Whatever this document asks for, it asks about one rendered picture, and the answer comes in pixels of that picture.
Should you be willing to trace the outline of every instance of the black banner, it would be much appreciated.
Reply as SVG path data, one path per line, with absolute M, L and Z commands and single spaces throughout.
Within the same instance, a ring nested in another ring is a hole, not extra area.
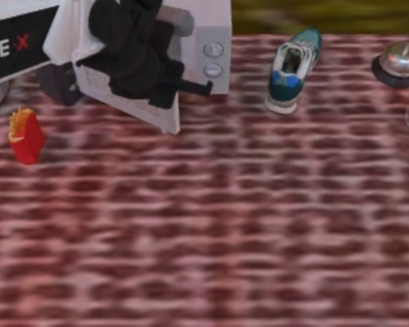
M 42 46 L 57 9 L 51 7 L 0 20 L 0 78 L 50 60 Z

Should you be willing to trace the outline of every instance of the red letter x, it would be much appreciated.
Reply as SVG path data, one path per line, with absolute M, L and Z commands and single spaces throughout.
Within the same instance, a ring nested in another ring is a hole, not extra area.
M 29 48 L 29 45 L 27 43 L 27 39 L 29 39 L 29 34 L 28 33 L 24 33 L 22 36 L 17 35 L 16 39 L 19 42 L 19 44 L 17 45 L 17 48 L 16 48 L 17 51 L 21 51 L 23 49 L 28 49 Z

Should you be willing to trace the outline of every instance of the black object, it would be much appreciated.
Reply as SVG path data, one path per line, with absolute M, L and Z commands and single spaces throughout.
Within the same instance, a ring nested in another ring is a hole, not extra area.
M 49 64 L 39 68 L 36 76 L 41 90 L 63 106 L 72 106 L 83 97 L 71 63 L 62 66 Z
M 175 28 L 156 20 L 161 5 L 162 0 L 96 0 L 89 28 L 106 47 L 78 65 L 109 75 L 115 95 L 149 99 L 152 106 L 169 109 L 177 91 L 208 97 L 213 83 L 182 79 L 184 65 L 167 54 Z
M 390 87 L 396 87 L 398 89 L 405 89 L 409 87 L 409 78 L 400 78 L 392 76 L 386 73 L 380 65 L 380 56 L 377 56 L 372 61 L 371 71 L 374 76 L 382 83 L 389 85 Z
M 42 46 L 57 9 L 54 6 L 0 20 L 0 78 L 50 61 Z

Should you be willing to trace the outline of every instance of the silver bell dome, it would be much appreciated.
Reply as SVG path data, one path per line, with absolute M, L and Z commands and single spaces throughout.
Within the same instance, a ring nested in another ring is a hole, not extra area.
M 409 42 L 390 44 L 380 56 L 379 64 L 392 76 L 409 78 Z

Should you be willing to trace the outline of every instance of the service bell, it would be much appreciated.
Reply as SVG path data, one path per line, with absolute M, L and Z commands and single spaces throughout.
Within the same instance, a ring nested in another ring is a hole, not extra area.
M 387 46 L 385 51 L 373 60 L 375 77 L 391 87 L 409 87 L 409 42 L 398 42 Z

